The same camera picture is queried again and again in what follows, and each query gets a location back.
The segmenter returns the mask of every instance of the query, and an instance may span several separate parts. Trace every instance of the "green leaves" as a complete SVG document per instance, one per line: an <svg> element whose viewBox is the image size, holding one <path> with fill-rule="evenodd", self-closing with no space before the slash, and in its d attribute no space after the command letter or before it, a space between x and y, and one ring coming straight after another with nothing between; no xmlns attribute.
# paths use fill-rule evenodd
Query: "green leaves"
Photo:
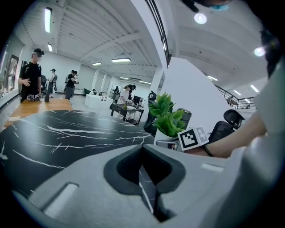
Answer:
<svg viewBox="0 0 285 228"><path fill-rule="evenodd" d="M158 95L156 101L156 104L149 104L148 106L150 113L157 117L155 125L165 135L176 138L177 133L183 131L183 127L185 127L185 124L180 121L184 111L170 113L174 104L171 102L171 95L167 93Z"/></svg>
<svg viewBox="0 0 285 228"><path fill-rule="evenodd" d="M178 121L178 122L177 122L177 127L178 127L178 128L183 128L183 127L185 127L185 123L182 122L182 121Z"/></svg>

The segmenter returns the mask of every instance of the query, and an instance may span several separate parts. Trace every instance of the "hand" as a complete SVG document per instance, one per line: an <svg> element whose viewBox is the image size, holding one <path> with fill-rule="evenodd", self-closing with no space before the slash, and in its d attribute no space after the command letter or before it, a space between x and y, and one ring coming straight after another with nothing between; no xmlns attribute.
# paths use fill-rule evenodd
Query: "hand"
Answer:
<svg viewBox="0 0 285 228"><path fill-rule="evenodd" d="M29 78L27 78L27 79L22 79L22 82L23 82L23 84L26 86L26 87L28 87L28 86L30 86L31 84L31 82L30 82L30 79Z"/></svg>
<svg viewBox="0 0 285 228"><path fill-rule="evenodd" d="M185 153L191 155L209 156L202 147L196 147L193 149L186 150Z"/></svg>

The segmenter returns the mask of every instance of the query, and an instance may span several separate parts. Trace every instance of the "wristband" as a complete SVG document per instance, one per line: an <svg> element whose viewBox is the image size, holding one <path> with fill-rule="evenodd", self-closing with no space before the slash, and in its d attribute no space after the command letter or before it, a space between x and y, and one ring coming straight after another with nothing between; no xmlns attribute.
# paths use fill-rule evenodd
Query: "wristband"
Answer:
<svg viewBox="0 0 285 228"><path fill-rule="evenodd" d="M207 149L206 144L203 145L203 148L204 148L205 152L206 152L210 157L213 157L212 153Z"/></svg>

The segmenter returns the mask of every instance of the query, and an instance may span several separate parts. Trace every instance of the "window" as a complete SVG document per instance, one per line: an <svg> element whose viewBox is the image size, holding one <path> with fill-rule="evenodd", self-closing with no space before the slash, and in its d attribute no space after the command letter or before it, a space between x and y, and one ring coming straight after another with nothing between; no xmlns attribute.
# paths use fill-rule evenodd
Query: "window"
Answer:
<svg viewBox="0 0 285 228"><path fill-rule="evenodd" d="M0 65L1 93L8 93L15 87L15 75L19 58L5 52Z"/></svg>

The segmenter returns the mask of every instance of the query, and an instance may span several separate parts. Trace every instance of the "ceiling light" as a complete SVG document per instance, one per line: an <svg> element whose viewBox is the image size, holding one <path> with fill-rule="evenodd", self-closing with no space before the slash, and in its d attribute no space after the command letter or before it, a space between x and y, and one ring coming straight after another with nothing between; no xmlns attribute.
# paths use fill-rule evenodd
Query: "ceiling light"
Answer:
<svg viewBox="0 0 285 228"><path fill-rule="evenodd" d="M261 57L261 56L265 55L265 49L264 49L263 47L255 48L254 54L255 54L257 57Z"/></svg>
<svg viewBox="0 0 285 228"><path fill-rule="evenodd" d="M52 15L52 9L47 7L45 8L45 31L50 33L50 19Z"/></svg>
<svg viewBox="0 0 285 228"><path fill-rule="evenodd" d="M207 17L202 13L195 14L194 19L198 24L205 24L207 22Z"/></svg>
<svg viewBox="0 0 285 228"><path fill-rule="evenodd" d="M234 92L235 92L236 94L238 94L239 96L241 96L241 94L240 94L239 92L237 92L236 90L234 90Z"/></svg>
<svg viewBox="0 0 285 228"><path fill-rule="evenodd" d="M112 59L112 62L130 62L130 58Z"/></svg>
<svg viewBox="0 0 285 228"><path fill-rule="evenodd" d="M93 63L92 65L93 66L98 66L98 65L101 65L102 63L101 62L96 62L96 63Z"/></svg>
<svg viewBox="0 0 285 228"><path fill-rule="evenodd" d="M211 76L207 76L208 78L210 78L210 79L213 79L213 80L215 80L215 81L217 81L218 79L216 79L216 78L214 78L214 77L211 77Z"/></svg>
<svg viewBox="0 0 285 228"><path fill-rule="evenodd" d="M53 51L52 45L48 44L48 48L49 48L49 51L50 51L50 52Z"/></svg>
<svg viewBox="0 0 285 228"><path fill-rule="evenodd" d="M146 84L149 84L149 85L151 85L151 83L149 83L149 82L146 82L146 81L139 81L139 82L142 82L142 83L146 83Z"/></svg>
<svg viewBox="0 0 285 228"><path fill-rule="evenodd" d="M257 92L257 93L259 92L259 91L258 91L258 89L257 89L257 88L255 88L255 86L254 86L254 85L251 85L250 87L251 87L255 92Z"/></svg>

